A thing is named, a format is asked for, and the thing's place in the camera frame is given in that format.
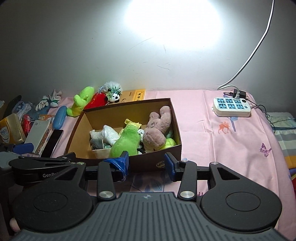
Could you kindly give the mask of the gold gift bag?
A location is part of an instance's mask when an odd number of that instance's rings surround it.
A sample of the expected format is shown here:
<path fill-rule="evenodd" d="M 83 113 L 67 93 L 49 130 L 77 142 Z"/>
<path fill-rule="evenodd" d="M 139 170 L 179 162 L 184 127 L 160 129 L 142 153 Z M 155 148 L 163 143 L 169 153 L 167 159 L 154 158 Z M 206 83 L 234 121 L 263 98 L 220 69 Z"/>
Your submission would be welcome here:
<path fill-rule="evenodd" d="M 0 122 L 1 143 L 21 144 L 26 140 L 19 117 L 12 113 Z"/>

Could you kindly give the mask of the white fluffy towel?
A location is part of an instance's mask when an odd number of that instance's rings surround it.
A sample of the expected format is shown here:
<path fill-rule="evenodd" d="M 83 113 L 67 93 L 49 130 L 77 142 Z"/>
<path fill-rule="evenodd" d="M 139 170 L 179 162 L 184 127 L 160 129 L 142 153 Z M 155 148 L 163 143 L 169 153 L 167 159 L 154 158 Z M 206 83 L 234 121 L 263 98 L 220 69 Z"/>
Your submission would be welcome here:
<path fill-rule="evenodd" d="M 119 134 L 110 126 L 104 125 L 99 132 L 95 130 L 90 131 L 90 137 L 103 140 L 104 144 L 113 146 L 119 139 Z"/>

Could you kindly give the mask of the neon green knotted scarf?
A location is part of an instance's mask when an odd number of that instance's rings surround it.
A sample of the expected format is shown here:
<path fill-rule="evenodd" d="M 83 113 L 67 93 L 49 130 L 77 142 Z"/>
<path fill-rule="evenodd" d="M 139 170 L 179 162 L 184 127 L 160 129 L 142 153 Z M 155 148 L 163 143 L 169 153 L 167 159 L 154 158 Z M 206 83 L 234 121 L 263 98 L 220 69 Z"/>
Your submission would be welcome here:
<path fill-rule="evenodd" d="M 176 142 L 173 138 L 167 138 L 165 144 L 162 146 L 162 149 L 167 149 L 176 146 Z"/>

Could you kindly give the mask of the green yellow plush toy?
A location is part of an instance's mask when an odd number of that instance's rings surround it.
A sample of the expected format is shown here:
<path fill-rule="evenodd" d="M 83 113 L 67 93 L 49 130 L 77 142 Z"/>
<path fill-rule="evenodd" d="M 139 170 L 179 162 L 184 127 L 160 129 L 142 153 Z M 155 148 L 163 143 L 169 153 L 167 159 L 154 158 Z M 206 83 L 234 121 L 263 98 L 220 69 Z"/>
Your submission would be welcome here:
<path fill-rule="evenodd" d="M 70 108 L 67 108 L 67 115 L 71 117 L 79 116 L 86 105 L 92 100 L 94 94 L 94 87 L 87 86 L 82 89 L 79 94 L 74 96 L 74 104 Z"/>

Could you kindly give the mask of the red plush toy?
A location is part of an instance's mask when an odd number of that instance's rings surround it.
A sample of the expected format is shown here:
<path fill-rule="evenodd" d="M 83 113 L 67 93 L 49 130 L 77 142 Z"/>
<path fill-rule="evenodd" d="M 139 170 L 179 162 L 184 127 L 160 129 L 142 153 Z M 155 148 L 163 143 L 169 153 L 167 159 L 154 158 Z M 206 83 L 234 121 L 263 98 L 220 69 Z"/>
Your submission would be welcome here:
<path fill-rule="evenodd" d="M 91 101 L 84 107 L 86 109 L 98 108 L 107 105 L 108 98 L 105 93 L 95 93 Z"/>

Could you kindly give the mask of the black smartphone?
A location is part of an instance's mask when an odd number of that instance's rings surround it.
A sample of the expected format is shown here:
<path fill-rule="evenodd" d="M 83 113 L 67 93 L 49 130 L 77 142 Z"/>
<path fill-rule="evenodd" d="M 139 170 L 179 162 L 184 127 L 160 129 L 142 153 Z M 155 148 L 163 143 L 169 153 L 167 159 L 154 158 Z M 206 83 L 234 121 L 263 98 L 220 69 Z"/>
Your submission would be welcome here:
<path fill-rule="evenodd" d="M 45 145 L 43 152 L 41 153 L 41 158 L 50 158 L 53 155 L 62 135 L 63 130 L 53 130 L 47 144 Z"/>

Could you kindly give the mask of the pink plush bunny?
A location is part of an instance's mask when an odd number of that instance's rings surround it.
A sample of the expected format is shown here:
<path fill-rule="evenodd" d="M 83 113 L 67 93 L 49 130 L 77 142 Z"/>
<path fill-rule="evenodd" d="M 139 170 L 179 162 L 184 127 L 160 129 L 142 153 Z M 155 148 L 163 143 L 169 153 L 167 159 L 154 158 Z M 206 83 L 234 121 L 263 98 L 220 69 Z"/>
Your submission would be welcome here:
<path fill-rule="evenodd" d="M 159 112 L 151 112 L 149 121 L 144 129 L 142 143 L 147 153 L 160 151 L 169 146 L 168 134 L 171 128 L 171 108 L 167 105 L 162 106 Z"/>

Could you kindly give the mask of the dark brown cardboard box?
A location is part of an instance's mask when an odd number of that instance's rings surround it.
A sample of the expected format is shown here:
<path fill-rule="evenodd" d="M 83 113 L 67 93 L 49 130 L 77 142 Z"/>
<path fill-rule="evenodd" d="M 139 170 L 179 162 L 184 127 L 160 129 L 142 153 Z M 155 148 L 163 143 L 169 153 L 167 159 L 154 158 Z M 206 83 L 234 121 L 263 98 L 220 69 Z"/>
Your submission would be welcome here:
<path fill-rule="evenodd" d="M 91 131 L 111 127 L 120 134 L 108 153 L 91 148 Z M 129 155 L 130 172 L 164 168 L 165 153 L 181 159 L 182 144 L 174 108 L 169 98 L 132 101 L 87 109 L 81 112 L 69 137 L 65 153 L 95 166 L 105 158 Z"/>

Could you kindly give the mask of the red small pouch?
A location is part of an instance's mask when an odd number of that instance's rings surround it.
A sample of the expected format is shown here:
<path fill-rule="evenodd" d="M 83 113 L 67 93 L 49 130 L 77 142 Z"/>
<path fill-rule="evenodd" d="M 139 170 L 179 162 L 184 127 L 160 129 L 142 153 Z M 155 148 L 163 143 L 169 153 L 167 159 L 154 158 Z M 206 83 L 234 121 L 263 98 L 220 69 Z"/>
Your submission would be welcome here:
<path fill-rule="evenodd" d="M 22 128 L 23 128 L 23 133 L 25 134 L 26 137 L 28 136 L 34 121 L 35 120 L 31 118 L 28 114 L 23 115 Z"/>

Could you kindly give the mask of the white notebook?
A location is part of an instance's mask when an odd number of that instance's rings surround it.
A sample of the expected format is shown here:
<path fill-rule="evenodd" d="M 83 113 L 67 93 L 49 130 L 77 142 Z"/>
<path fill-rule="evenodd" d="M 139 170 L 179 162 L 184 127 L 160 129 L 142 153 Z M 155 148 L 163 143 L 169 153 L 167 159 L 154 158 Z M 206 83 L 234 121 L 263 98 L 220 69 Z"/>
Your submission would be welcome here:
<path fill-rule="evenodd" d="M 48 127 L 50 125 L 50 120 L 36 120 L 34 121 L 28 136 L 25 140 L 25 144 L 31 143 L 33 144 L 33 153 L 36 152 L 37 147 L 39 146 L 44 134 L 46 133 Z"/>

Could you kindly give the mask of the yellow fluffy cloth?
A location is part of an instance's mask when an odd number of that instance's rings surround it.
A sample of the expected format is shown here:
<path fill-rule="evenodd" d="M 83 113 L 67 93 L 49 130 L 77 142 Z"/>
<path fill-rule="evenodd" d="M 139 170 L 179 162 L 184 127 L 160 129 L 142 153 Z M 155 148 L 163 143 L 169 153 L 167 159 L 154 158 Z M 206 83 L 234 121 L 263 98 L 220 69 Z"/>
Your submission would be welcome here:
<path fill-rule="evenodd" d="M 139 130 L 141 128 L 142 124 L 141 123 L 136 123 L 133 122 L 131 120 L 129 120 L 128 118 L 125 120 L 125 128 L 122 128 L 121 131 L 119 132 L 119 135 L 123 135 L 123 134 L 133 134 L 133 135 L 137 135 L 139 136 Z"/>

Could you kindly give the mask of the green spotted plush toy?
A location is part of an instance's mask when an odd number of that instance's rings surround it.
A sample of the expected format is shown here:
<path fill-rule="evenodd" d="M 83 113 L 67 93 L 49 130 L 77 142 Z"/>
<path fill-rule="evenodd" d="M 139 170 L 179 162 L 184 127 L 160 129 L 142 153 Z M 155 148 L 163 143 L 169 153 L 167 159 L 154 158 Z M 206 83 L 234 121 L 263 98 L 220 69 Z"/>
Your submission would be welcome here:
<path fill-rule="evenodd" d="M 138 146 L 140 143 L 140 135 L 129 135 L 123 134 L 112 146 L 109 157 L 117 158 L 120 157 L 123 151 L 127 151 L 129 156 L 135 156 L 138 154 Z"/>

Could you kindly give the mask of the white power strip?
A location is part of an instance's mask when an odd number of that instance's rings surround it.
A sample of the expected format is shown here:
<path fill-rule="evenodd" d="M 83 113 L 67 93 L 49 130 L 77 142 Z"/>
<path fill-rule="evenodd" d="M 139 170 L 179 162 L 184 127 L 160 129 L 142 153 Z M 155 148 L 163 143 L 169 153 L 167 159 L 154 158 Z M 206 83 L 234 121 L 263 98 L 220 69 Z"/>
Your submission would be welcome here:
<path fill-rule="evenodd" d="M 243 117 L 251 116 L 251 108 L 246 99 L 216 97 L 213 99 L 213 111 L 219 117 Z"/>

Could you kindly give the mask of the grey small plush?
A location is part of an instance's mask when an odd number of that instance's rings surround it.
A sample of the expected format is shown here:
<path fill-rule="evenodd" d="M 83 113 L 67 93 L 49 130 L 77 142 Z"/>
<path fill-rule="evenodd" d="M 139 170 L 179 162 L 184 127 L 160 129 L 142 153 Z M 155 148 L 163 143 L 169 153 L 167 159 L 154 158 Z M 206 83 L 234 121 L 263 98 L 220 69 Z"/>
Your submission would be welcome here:
<path fill-rule="evenodd" d="M 104 142 L 101 139 L 92 138 L 90 140 L 90 145 L 92 150 L 102 150 L 104 149 Z"/>

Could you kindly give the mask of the yellow flat box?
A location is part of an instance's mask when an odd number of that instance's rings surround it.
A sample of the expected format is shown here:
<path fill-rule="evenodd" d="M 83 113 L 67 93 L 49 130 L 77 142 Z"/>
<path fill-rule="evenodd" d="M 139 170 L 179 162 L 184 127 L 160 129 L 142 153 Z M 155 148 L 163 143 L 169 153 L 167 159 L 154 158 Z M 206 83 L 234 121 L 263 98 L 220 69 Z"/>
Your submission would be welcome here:
<path fill-rule="evenodd" d="M 120 103 L 144 100 L 145 94 L 145 89 L 123 91 L 122 95 L 120 96 Z"/>

